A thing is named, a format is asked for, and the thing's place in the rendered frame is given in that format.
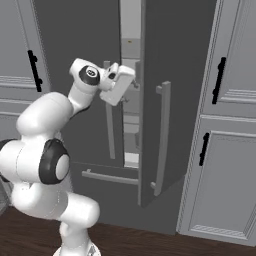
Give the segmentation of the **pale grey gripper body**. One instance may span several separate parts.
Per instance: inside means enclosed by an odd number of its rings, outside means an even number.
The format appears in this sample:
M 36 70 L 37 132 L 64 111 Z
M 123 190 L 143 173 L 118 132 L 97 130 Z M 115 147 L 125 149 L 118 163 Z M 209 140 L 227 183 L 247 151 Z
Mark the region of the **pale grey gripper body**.
M 135 71 L 124 65 L 111 65 L 100 70 L 100 98 L 116 106 L 135 79 Z

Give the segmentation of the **pale grey fridge interior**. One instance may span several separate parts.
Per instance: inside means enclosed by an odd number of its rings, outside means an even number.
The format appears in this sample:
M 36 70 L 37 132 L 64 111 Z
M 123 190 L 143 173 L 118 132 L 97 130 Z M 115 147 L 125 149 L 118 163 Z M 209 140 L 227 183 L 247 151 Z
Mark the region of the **pale grey fridge interior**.
M 141 48 L 141 0 L 120 0 L 121 57 L 122 64 L 135 70 L 135 81 L 125 95 L 129 102 L 123 102 L 124 159 L 125 167 L 139 167 L 139 96 L 140 96 L 140 48 Z

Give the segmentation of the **dark grey fridge door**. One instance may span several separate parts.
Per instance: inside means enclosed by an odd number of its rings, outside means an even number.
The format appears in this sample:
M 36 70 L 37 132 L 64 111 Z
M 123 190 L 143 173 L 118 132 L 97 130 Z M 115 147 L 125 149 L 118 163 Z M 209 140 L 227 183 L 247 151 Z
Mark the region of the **dark grey fridge door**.
M 121 61 L 119 0 L 33 0 L 51 89 L 64 95 L 73 84 L 69 69 L 81 58 L 102 66 Z M 108 136 L 106 103 L 96 96 L 91 107 L 62 130 L 75 163 L 121 167 L 122 106 L 112 108 L 113 136 Z
M 161 95 L 171 82 L 164 183 L 187 171 L 217 0 L 142 0 L 139 205 L 156 181 Z

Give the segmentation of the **dark grey fridge drawer front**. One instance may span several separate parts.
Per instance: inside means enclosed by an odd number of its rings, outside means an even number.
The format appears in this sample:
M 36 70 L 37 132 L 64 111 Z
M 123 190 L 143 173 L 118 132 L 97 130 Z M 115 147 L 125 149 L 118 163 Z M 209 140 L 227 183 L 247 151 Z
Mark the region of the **dark grey fridge drawer front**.
M 82 171 L 138 179 L 134 168 L 71 164 L 71 182 L 76 194 L 90 197 L 100 205 L 99 223 L 173 235 L 176 232 L 184 178 L 164 183 L 162 193 L 155 196 L 149 188 L 138 204 L 139 184 L 129 185 L 86 178 Z

